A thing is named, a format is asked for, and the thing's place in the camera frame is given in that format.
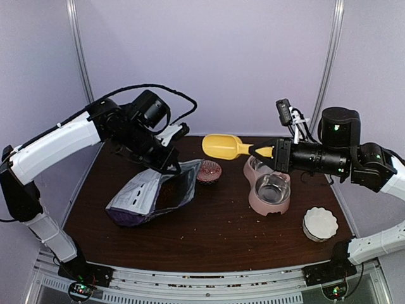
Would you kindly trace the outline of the purple pet food bag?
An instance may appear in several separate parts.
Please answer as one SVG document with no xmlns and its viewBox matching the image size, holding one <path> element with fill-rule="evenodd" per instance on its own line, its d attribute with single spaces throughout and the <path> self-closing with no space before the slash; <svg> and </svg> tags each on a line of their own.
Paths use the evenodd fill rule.
<svg viewBox="0 0 405 304">
<path fill-rule="evenodd" d="M 185 206 L 194 199 L 201 163 L 182 162 L 178 175 L 142 171 L 111 199 L 106 213 L 116 225 L 135 227 Z"/>
</svg>

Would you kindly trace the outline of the yellow plastic scoop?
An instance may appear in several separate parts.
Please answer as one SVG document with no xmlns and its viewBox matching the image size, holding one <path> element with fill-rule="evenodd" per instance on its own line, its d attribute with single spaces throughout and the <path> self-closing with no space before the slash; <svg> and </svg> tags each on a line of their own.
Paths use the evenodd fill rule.
<svg viewBox="0 0 405 304">
<path fill-rule="evenodd" d="M 241 155 L 250 155 L 253 144 L 243 143 L 234 135 L 208 134 L 202 140 L 203 152 L 212 158 L 234 160 Z"/>
</svg>

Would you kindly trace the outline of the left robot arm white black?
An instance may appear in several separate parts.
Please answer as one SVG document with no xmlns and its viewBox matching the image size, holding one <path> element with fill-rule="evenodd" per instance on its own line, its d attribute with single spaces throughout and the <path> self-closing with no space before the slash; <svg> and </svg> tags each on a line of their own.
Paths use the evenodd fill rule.
<svg viewBox="0 0 405 304">
<path fill-rule="evenodd" d="M 90 265 L 41 205 L 35 177 L 77 151 L 108 140 L 127 149 L 137 163 L 179 174 L 178 150 L 171 141 L 189 131 L 186 123 L 170 122 L 169 106 L 149 89 L 121 106 L 110 97 L 103 96 L 19 147 L 5 147 L 2 155 L 1 189 L 11 218 L 25 224 L 77 281 L 89 278 Z"/>
</svg>

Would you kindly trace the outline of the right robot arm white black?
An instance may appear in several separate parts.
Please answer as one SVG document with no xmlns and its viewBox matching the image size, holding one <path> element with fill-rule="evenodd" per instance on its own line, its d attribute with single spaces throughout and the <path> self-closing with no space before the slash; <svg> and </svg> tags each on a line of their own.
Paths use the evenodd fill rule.
<svg viewBox="0 0 405 304">
<path fill-rule="evenodd" d="M 356 110 L 329 107 L 318 124 L 318 143 L 294 143 L 288 137 L 272 137 L 248 148 L 274 171 L 302 170 L 339 177 L 341 182 L 366 187 L 404 199 L 404 160 L 374 142 L 360 143 L 361 119 Z"/>
</svg>

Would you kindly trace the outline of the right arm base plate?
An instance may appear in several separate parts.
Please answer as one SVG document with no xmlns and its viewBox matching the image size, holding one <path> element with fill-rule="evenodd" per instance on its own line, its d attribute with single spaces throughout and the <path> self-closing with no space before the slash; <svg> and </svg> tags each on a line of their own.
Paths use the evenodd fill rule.
<svg viewBox="0 0 405 304">
<path fill-rule="evenodd" d="M 350 262 L 329 261 L 302 268 L 307 286 L 325 284 L 357 274 L 357 268 Z"/>
</svg>

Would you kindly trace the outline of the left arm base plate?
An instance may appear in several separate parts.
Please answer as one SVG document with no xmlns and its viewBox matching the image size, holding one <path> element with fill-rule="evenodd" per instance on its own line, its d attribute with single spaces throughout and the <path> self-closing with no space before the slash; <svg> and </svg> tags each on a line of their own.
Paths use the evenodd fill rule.
<svg viewBox="0 0 405 304">
<path fill-rule="evenodd" d="M 58 275 L 91 286 L 107 288 L 112 280 L 113 269 L 75 258 L 69 262 L 60 262 Z"/>
</svg>

